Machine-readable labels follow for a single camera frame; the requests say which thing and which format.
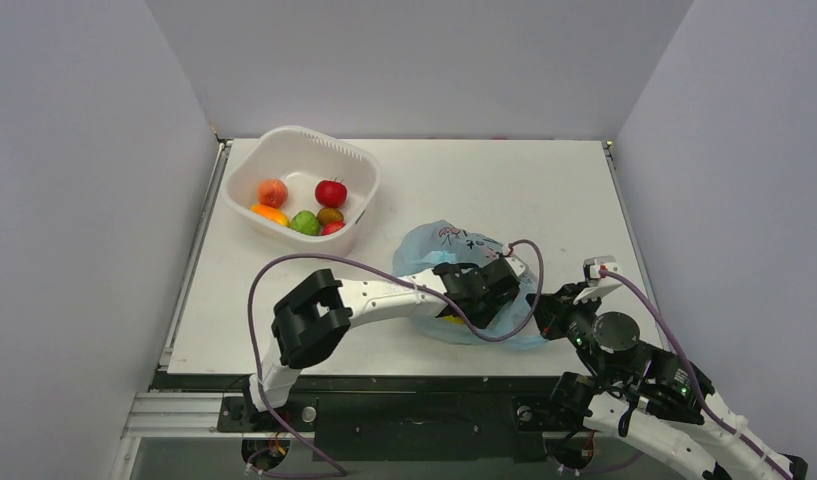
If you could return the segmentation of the small red fake fruit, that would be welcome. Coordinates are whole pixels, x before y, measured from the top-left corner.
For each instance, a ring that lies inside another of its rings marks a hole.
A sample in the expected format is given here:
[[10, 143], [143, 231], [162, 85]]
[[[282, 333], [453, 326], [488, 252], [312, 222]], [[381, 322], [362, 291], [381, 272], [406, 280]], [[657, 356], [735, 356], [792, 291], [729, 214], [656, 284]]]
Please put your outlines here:
[[324, 225], [320, 230], [321, 236], [332, 235], [346, 226], [344, 222], [331, 222]]

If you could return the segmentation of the orange yellow fake mango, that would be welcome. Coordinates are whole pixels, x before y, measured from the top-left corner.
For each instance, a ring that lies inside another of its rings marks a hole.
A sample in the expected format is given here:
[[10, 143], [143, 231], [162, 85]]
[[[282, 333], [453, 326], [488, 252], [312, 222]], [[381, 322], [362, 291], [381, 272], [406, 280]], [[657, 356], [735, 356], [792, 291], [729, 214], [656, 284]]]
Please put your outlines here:
[[263, 204], [255, 204], [250, 208], [250, 210], [253, 213], [278, 225], [281, 225], [283, 227], [290, 226], [290, 219], [280, 209]]

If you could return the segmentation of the red fake peach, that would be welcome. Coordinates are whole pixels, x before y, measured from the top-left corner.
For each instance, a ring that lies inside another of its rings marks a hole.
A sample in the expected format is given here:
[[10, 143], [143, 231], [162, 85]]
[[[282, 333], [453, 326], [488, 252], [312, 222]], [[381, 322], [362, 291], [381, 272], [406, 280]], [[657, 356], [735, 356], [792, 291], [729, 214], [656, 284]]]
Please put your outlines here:
[[280, 209], [288, 197], [288, 187], [280, 179], [265, 179], [256, 188], [258, 203], [267, 207]]

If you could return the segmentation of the light blue plastic bag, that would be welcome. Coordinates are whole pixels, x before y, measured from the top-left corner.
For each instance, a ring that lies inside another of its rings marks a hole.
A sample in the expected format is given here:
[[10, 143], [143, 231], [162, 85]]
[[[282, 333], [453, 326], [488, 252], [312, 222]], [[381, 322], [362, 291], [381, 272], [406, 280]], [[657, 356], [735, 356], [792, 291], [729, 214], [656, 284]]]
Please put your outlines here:
[[[507, 247], [488, 236], [460, 229], [445, 220], [422, 224], [409, 231], [392, 256], [392, 274], [407, 276], [440, 263], [488, 264]], [[483, 330], [500, 337], [519, 326], [531, 308], [526, 296], [537, 291], [538, 277], [531, 270], [520, 278], [520, 293]], [[483, 345], [466, 325], [454, 325], [442, 318], [412, 317], [411, 324], [422, 334], [455, 345]]]

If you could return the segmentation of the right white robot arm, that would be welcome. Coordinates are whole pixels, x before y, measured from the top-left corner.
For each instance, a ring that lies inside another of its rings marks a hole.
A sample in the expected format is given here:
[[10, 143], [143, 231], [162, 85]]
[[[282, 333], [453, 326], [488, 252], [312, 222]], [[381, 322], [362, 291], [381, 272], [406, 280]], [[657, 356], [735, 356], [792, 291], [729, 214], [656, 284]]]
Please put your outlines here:
[[553, 388], [556, 424], [609, 434], [686, 479], [806, 478], [807, 462], [768, 447], [692, 362], [642, 340], [633, 317], [602, 311], [596, 282], [527, 300], [541, 335], [568, 340], [587, 370]]

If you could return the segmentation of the brown fake kiwi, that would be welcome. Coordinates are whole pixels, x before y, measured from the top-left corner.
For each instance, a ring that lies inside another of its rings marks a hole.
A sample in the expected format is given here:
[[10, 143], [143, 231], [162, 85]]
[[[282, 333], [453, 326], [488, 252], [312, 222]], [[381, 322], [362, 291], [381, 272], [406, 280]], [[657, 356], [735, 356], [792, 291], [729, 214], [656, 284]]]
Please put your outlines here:
[[325, 227], [332, 223], [342, 223], [344, 215], [337, 208], [323, 207], [317, 213], [317, 220], [322, 227]]

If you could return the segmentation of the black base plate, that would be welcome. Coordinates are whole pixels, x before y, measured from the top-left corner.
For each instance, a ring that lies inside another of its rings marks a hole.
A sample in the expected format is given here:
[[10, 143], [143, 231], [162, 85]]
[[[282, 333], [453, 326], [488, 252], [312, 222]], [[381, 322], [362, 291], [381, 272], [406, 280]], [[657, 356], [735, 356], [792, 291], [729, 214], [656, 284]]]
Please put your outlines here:
[[244, 375], [199, 385], [221, 396], [217, 430], [242, 434], [244, 456], [256, 455], [260, 468], [293, 453], [343, 465], [496, 458], [584, 465], [594, 442], [571, 408], [554, 404], [557, 382], [552, 376], [303, 376], [274, 414], [255, 409]]

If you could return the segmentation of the red fake apple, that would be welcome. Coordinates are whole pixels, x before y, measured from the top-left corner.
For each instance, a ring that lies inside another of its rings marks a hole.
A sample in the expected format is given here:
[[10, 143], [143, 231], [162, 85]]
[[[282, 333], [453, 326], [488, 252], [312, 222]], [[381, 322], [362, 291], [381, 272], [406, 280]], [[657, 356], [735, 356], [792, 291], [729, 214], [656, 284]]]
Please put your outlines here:
[[336, 180], [320, 181], [314, 191], [316, 201], [323, 207], [339, 209], [347, 200], [347, 187]]

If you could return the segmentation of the green fake fruit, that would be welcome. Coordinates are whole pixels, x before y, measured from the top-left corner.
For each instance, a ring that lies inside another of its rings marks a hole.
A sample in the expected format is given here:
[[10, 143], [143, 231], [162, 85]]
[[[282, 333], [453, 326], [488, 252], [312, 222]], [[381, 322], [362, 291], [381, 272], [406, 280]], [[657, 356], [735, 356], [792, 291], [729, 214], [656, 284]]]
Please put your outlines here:
[[290, 220], [289, 228], [303, 235], [319, 236], [322, 226], [315, 213], [301, 210]]

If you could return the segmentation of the white plastic basket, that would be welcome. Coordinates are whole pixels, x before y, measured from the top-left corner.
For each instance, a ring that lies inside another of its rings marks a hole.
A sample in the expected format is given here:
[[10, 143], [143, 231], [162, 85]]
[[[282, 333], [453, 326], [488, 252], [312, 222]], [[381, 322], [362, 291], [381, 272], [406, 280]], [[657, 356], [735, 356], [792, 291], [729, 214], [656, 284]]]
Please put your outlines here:
[[[346, 227], [326, 236], [303, 235], [251, 210], [265, 180], [282, 181], [288, 191], [281, 211], [288, 216], [318, 211], [315, 188], [333, 180], [347, 188], [341, 207]], [[220, 196], [238, 217], [269, 242], [292, 251], [345, 256], [357, 243], [364, 215], [380, 186], [381, 168], [369, 152], [301, 126], [284, 126], [260, 137], [236, 165], [225, 170]]]

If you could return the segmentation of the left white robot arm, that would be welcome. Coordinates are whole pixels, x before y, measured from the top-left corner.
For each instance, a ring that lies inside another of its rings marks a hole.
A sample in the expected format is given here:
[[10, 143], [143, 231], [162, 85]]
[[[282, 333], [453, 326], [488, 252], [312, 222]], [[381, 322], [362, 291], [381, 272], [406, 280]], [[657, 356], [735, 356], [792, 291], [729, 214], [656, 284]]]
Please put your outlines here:
[[273, 308], [272, 339], [256, 356], [260, 364], [248, 381], [244, 418], [259, 430], [275, 427], [300, 373], [328, 359], [353, 328], [401, 317], [459, 317], [487, 327], [519, 294], [526, 272], [523, 262], [504, 256], [484, 266], [441, 263], [403, 277], [380, 271], [374, 280], [313, 272]]

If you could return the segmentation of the yellow fake fruit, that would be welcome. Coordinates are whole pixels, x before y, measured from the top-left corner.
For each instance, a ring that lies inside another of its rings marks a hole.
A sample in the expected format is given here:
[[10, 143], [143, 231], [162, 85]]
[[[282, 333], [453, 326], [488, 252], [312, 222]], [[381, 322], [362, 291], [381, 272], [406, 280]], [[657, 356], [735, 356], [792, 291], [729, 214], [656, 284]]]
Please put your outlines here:
[[452, 315], [444, 316], [444, 317], [442, 317], [442, 320], [444, 320], [444, 321], [446, 321], [448, 323], [454, 324], [454, 325], [464, 325], [465, 324], [464, 320], [461, 317], [452, 316]]

